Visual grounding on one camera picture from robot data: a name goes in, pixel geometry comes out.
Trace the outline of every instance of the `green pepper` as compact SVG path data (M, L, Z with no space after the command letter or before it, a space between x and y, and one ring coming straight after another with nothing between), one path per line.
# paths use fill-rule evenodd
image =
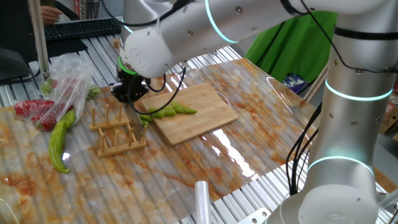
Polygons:
M172 102L171 105L175 112L184 113L184 109L182 108L182 106L179 103Z
M157 112L156 114L157 114L157 118L164 118L164 112L163 112L163 110Z
M65 135L67 133L67 129L75 122L76 120L76 112L71 110L67 112L63 118L55 125L54 129L51 132L50 141L49 141L49 156L52 165L59 172L69 173L70 168L65 168L65 165L62 162L62 146L65 140Z
M48 96L52 91L52 86L48 82L43 82L40 86L40 90L42 91L43 95Z
M149 116L149 115L143 115L143 114L140 114L139 115L139 119L142 121L142 120L144 120L144 121L149 121L149 122L152 122L153 121L153 119L151 118L151 116Z
M157 110L156 108L149 108L149 112L150 112L150 113L152 113L152 112L154 112L154 111L156 111L156 110ZM157 115L158 115L158 112L152 114L152 116L153 116L154 118L157 118Z
M172 106L166 106L162 111L165 116L174 116L177 114Z
M186 114L194 114L194 113L198 112L198 111L196 111L192 108L186 107L186 106L183 106L182 108L184 109L184 113L186 113Z
M194 109L192 109L192 108L189 108L189 107L187 107L187 106L182 106L181 104L176 103L176 102L172 102L171 105L172 105L173 109L174 109L177 113L194 114L194 113L197 113L197 112L198 112L198 111L196 111L196 110L194 110Z
M148 126L148 125L149 125L149 121L141 120L141 124L142 124L143 126Z
M87 100L96 98L100 93L102 93L102 90L98 85L91 87L90 90L88 90Z

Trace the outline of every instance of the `knife blade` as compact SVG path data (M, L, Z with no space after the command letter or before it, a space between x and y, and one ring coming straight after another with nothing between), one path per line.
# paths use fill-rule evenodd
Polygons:
M144 128L142 127L141 121L139 119L139 115L129 106L125 107L127 117L130 121L130 126L134 131L134 135L137 141L140 141L142 138L142 132Z

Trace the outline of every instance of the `white plastic cylinder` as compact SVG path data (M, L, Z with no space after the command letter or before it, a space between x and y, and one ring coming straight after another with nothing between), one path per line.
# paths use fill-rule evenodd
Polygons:
M206 181L195 184L195 201L198 224L211 224L210 222L210 196L209 185Z

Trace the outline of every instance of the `person's arm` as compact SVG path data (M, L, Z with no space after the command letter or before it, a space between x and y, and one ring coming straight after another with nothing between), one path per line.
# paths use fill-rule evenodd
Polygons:
M54 7L42 6L42 18L45 26L54 25L62 12Z

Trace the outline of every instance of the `blue light ring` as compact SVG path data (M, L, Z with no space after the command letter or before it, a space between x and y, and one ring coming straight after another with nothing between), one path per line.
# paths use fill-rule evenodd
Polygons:
M319 163L319 162L322 162L322 161L330 160L330 159L345 159L345 160L349 160L349 161L353 161L353 162L356 162L356 163L358 163L358 164L361 164L362 166L365 166L365 167L372 173L372 175L373 175L373 177L374 177L373 170L372 170L370 167L368 167L365 163L363 163L363 162L361 162L361 161L359 161L359 160L356 160L356 159L353 159L353 158L349 158L349 157L344 157L344 156L328 156L328 157L324 157L324 158L322 158L322 159L319 159L319 160L313 162L313 163L308 167L307 172L310 171L311 167L313 167L315 164L317 164L317 163Z
M325 80L325 85L326 85L326 87L327 87L332 93L334 93L334 94L336 94L336 95L338 95L338 96L340 96L340 97L343 97L343 98L346 98L346 99L349 99L349 100L355 100L355 101L376 101L376 100L382 100L382 99L387 98L388 96L390 96L391 93L392 93L392 91L393 91L393 89L392 89L390 92L388 92L388 93L386 93L386 94L384 94L384 95L381 95L381 96L374 96L374 97L358 97L358 96L349 96L349 95L347 95L347 94L340 93L339 91L335 90L334 88L332 88L332 87L329 85L328 80Z
M205 0L205 4L206 4L206 12L207 12L207 16L209 17L209 21L211 23L211 25L213 26L214 30L217 32L218 35L220 35L220 37L222 37L225 41L232 43L232 44L236 44L238 43L238 41L233 41L230 40L229 38L227 38L221 31L220 29L217 27L216 22L213 19L213 16L211 15L211 11L210 11L210 3L209 0Z
M130 27L124 26L124 28L126 28L126 30L129 31L130 33L133 33L133 31L130 29Z

